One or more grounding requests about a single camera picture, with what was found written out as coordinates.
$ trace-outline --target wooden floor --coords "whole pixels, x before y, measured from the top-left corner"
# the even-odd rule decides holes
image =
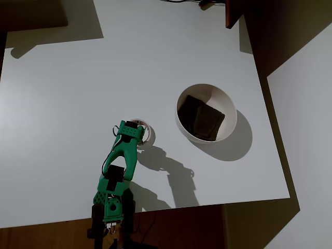
[[[1,249],[93,248],[92,219],[0,229]],[[220,205],[135,214],[132,239],[159,249],[226,248]],[[112,243],[104,238],[104,248]]]

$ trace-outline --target white bowl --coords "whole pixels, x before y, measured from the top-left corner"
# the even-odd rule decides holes
[[[216,141],[205,141],[198,139],[197,137],[191,135],[181,124],[177,115],[177,111],[183,105],[188,95],[202,100],[205,104],[225,114],[225,119],[218,130]],[[181,93],[177,100],[175,114],[176,125],[186,138],[199,144],[215,143],[227,138],[233,132],[235,125],[237,124],[237,117],[237,110],[230,97],[225,94],[223,90],[220,90],[219,88],[212,85],[198,84],[188,87]]]

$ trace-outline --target white table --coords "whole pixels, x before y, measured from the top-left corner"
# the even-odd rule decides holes
[[[239,50],[238,24],[225,28],[223,7],[95,7],[102,39],[38,45],[19,59],[5,51],[0,227],[90,217],[112,127],[132,118],[156,132],[131,186],[136,211],[289,198],[254,58]],[[52,31],[8,41],[43,32]],[[175,124],[178,96],[200,83],[224,90],[239,111],[234,133],[214,147],[192,144]]]

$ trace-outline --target wire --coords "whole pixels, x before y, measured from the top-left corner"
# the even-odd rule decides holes
[[[110,151],[110,152],[108,153],[108,155],[107,155],[107,157],[106,157],[106,159],[105,159],[105,161],[104,161],[104,163],[103,163],[103,165],[102,165],[102,175],[103,175],[103,176],[105,176],[105,174],[104,174],[104,165],[105,165],[105,162],[108,160],[108,157],[110,156],[111,152],[112,152],[112,151]]]
[[[140,216],[139,216],[139,225],[138,225],[136,231],[133,231],[133,233],[137,233],[139,231],[139,229],[140,229],[141,216],[142,216],[142,212],[140,212]]]
[[[180,1],[174,1],[174,0],[161,0],[163,2],[168,2],[168,3],[183,3],[183,2],[194,2],[194,3],[200,3],[201,1],[199,0],[180,0]],[[223,4],[224,1],[220,0],[220,1],[211,1],[212,4]]]
[[[149,233],[151,227],[155,224],[155,222],[156,222],[156,217],[157,217],[157,211],[155,211],[154,221],[153,221],[152,224],[149,226],[149,228],[146,230],[146,232],[145,232],[145,234],[144,234],[144,236],[143,236],[143,239],[142,239],[141,244],[143,244],[146,235]]]

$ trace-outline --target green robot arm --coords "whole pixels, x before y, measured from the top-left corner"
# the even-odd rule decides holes
[[[129,182],[133,179],[136,168],[137,144],[142,141],[144,132],[143,126],[130,121],[121,121],[112,150],[103,165],[98,191],[93,198],[93,204],[104,205],[105,223],[120,222],[123,219],[124,198],[132,199]],[[112,162],[120,156],[125,159],[126,169],[112,165]]]

